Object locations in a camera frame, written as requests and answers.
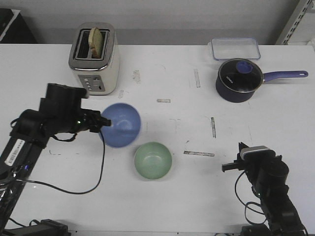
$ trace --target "saucepan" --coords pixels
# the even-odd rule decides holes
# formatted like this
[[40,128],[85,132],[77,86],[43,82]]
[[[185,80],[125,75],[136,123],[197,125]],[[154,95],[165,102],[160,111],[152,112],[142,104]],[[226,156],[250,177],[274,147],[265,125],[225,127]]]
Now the saucepan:
[[304,70],[274,71],[262,73],[260,68],[247,59],[230,59],[219,68],[216,89],[221,97],[230,102],[250,99],[262,83],[277,78],[307,77]]

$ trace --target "bowl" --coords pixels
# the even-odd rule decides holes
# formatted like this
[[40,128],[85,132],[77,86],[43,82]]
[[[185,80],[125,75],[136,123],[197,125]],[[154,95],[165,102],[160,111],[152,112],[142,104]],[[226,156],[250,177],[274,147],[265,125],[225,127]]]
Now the bowl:
[[144,178],[158,179],[171,169],[172,155],[163,144],[149,142],[141,145],[136,151],[134,165]]
[[137,138],[141,128],[141,119],[133,106],[126,103],[115,103],[107,107],[102,116],[112,121],[111,126],[101,128],[108,146],[125,147]]

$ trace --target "blue bowl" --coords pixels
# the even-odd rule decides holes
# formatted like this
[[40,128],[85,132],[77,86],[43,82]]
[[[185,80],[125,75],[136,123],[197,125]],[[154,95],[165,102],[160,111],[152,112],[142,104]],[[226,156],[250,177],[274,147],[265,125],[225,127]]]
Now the blue bowl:
[[121,148],[131,144],[138,136],[141,119],[137,110],[126,103],[115,103],[106,108],[102,116],[112,121],[101,131],[108,146]]

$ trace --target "toaster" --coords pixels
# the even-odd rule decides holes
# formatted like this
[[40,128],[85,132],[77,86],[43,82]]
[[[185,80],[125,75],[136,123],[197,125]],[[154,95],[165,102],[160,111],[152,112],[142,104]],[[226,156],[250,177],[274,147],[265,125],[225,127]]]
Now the toaster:
[[[99,58],[89,46],[90,32],[98,28],[103,41]],[[90,95],[108,95],[114,91],[120,55],[114,27],[109,23],[84,23],[75,33],[69,55],[69,66],[77,81]]]

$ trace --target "green bowl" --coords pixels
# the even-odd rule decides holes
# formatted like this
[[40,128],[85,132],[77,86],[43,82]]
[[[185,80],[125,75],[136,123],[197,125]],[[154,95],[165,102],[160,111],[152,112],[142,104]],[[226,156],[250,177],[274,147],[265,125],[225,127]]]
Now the green bowl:
[[149,142],[141,145],[136,151],[134,165],[144,178],[158,179],[171,169],[172,155],[163,144]]

